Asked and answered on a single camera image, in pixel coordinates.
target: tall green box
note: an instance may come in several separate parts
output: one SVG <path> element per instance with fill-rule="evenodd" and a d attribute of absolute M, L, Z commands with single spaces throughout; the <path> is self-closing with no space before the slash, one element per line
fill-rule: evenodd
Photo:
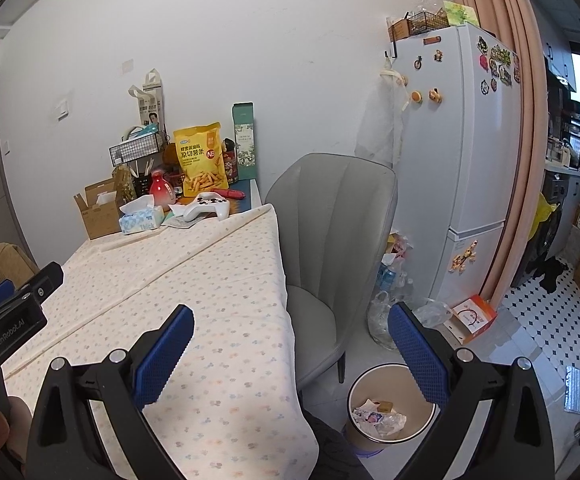
<path fill-rule="evenodd" d="M 254 104 L 236 103 L 232 107 L 234 141 L 237 145 L 239 180 L 257 177 L 257 157 L 254 147 Z"/>

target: floral tablecloth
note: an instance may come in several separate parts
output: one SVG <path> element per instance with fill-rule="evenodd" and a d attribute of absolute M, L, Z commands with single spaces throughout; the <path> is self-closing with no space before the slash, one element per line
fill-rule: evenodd
<path fill-rule="evenodd" d="M 48 326 L 4 366 L 8 394 L 34 408 L 56 356 L 72 365 L 130 348 L 183 303 L 195 335 L 144 415 L 187 478 L 306 479 L 318 445 L 301 415 L 294 333 L 274 209 L 87 241 L 44 303 Z M 119 475 L 134 478 L 102 405 L 100 433 Z"/>

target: curtain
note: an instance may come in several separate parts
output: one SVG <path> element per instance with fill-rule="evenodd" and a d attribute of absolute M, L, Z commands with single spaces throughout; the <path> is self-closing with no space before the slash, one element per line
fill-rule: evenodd
<path fill-rule="evenodd" d="M 455 0 L 474 7 L 481 28 L 519 56 L 521 139 L 505 229 L 481 296 L 499 306 L 519 266 L 536 212 L 548 142 L 548 89 L 538 25 L 530 0 Z"/>

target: yellow plastic bag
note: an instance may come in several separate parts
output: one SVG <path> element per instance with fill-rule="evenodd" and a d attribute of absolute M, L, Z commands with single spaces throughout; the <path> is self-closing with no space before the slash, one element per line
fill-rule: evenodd
<path fill-rule="evenodd" d="M 228 189 L 223 165 L 219 123 L 194 126 L 174 132 L 183 180 L 183 196 L 196 196 L 211 189 Z"/>
<path fill-rule="evenodd" d="M 536 206 L 536 214 L 534 215 L 534 222 L 532 222 L 532 230 L 530 231 L 530 237 L 528 240 L 531 240 L 532 237 L 536 234 L 538 230 L 538 224 L 541 222 L 545 222 L 550 215 L 556 211 L 558 204 L 548 204 L 548 201 L 545 200 L 543 193 L 538 194 L 538 204 Z"/>

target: snack bag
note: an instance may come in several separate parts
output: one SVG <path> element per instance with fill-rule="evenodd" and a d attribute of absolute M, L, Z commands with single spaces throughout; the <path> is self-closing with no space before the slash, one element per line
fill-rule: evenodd
<path fill-rule="evenodd" d="M 174 132 L 183 180 L 183 196 L 196 196 L 214 188 L 228 189 L 219 137 L 220 123 Z"/>

